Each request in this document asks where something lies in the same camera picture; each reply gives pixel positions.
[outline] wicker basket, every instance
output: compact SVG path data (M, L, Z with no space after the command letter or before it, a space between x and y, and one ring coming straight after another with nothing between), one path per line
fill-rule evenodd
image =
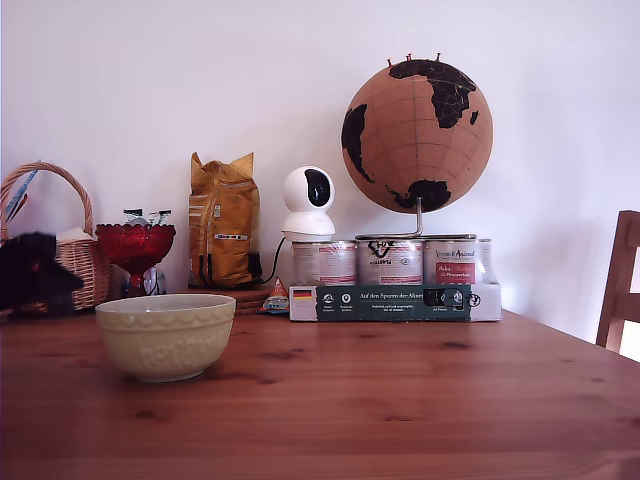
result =
M63 168L51 163L38 162L27 163L16 168L7 175L2 182L2 187L0 188L0 220L2 222L0 239L4 242L9 238L5 216L9 191L18 178L33 170L48 170L49 172L57 173L71 184L80 195L80 199L84 205L84 231L93 237L91 202L85 189ZM109 260L98 246L97 240L87 239L63 243L58 242L56 260L84 281L84 287L76 290L72 295L76 310L93 308L107 300L112 268ZM46 312L47 306L44 303L34 303L24 307L23 310L29 312Z

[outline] globe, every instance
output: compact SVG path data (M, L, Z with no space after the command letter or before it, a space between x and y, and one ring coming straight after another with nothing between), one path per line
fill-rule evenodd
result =
M491 155L493 122L478 86L436 60L391 65L365 83L342 126L357 187L397 212L429 212L462 197Z

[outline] camera lens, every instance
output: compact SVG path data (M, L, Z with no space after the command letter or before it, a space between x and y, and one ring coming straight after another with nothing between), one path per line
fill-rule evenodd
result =
M327 176L318 170L307 169L304 172L307 177L308 197L312 205L322 207L331 197L331 186Z

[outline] bowl rim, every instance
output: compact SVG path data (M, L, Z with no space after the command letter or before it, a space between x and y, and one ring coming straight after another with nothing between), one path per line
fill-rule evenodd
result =
M156 311L150 311L150 312L146 312L144 310L121 310L121 311L113 311L113 310L109 310L105 307L108 307L110 305L113 304L118 304L118 303L126 303L126 302L130 302L131 300L137 299L137 298L167 298L167 297L198 297L198 298L202 298L202 297L216 297L216 298L224 298L227 301L224 303L220 303L218 305L206 305L203 307L187 307L187 308L171 308L168 310L156 310ZM96 312L102 312L102 313L113 313L113 314L125 314L125 315L146 315L146 314L158 314L158 313L175 313L175 312L192 312L192 311L201 311L207 308L215 308L215 307L224 307L227 305L235 305L236 303L236 299L233 297L230 297L229 295L217 295L217 294L213 294L213 293L169 293L166 295L148 295L146 297L131 297L131 298L121 298L119 300L111 300L109 302L104 302L101 303L100 305L97 305L95 307Z

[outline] white camera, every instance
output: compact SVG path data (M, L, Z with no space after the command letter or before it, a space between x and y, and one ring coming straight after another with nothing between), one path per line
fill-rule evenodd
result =
M322 242L336 233L327 210L335 190L331 177L318 167L300 167L284 181L284 203L291 211L282 226L290 242Z

